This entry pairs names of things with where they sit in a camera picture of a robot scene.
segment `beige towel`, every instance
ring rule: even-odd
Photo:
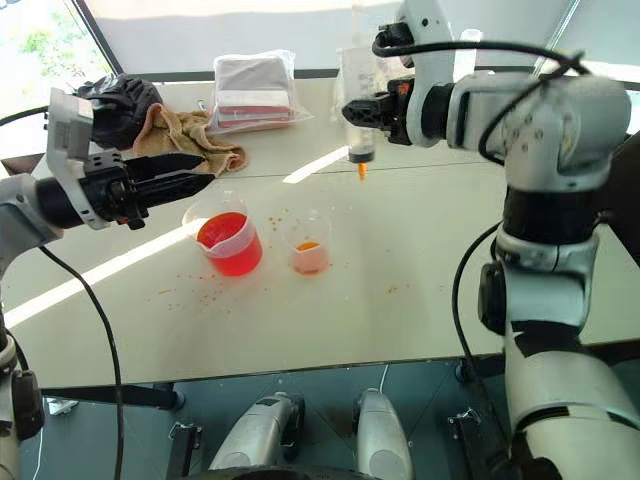
[[[133,153],[157,155],[183,152],[199,155],[206,161],[194,170],[210,172],[216,177],[225,171],[236,172],[247,166],[242,147],[216,142],[205,132],[209,124],[206,112],[173,113],[164,105],[154,103],[147,110],[147,118],[133,143]]]

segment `small plastic cup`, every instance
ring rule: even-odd
[[[182,225],[222,275],[245,275],[262,259],[262,244],[247,207],[231,191],[193,204],[182,217]]]
[[[284,222],[282,238],[289,247],[289,265],[301,275],[317,275],[329,267],[331,222],[318,210]]]

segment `plastic syringe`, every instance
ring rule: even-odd
[[[349,145],[349,161],[358,165],[360,180],[367,176],[367,164],[375,156],[375,139],[370,128],[347,125],[347,143]]]
[[[340,68],[344,82],[346,99],[365,98],[375,93],[375,58],[371,52],[370,42],[362,34],[360,27],[361,0],[351,1],[351,35],[353,48],[341,52]],[[347,144],[349,145],[349,161],[358,165],[360,180],[367,176],[367,164],[375,154],[375,138],[371,128],[346,126]]]

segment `plastic bag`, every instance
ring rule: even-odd
[[[294,58],[287,50],[217,57],[209,130],[227,133],[280,128],[312,118],[298,100]]]

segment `floor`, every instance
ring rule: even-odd
[[[455,378],[455,362],[393,364],[384,392],[403,424],[418,480],[454,478],[451,462],[457,453],[448,435],[447,418],[478,407],[474,387]],[[297,463],[355,466],[355,436],[351,431],[353,400],[364,389],[377,387],[384,366],[326,369],[176,384],[187,398],[177,412],[126,407],[124,479],[164,479],[175,421],[204,427],[202,448],[192,462],[197,473],[209,464],[237,418],[259,397],[276,391],[300,393],[307,404],[302,449]],[[640,361],[615,368],[632,400],[640,408]],[[506,424],[504,378],[488,380]],[[37,464],[40,436],[22,444],[24,479]],[[113,476],[115,409],[111,405],[80,403],[70,414],[47,414],[39,480],[68,480]]]

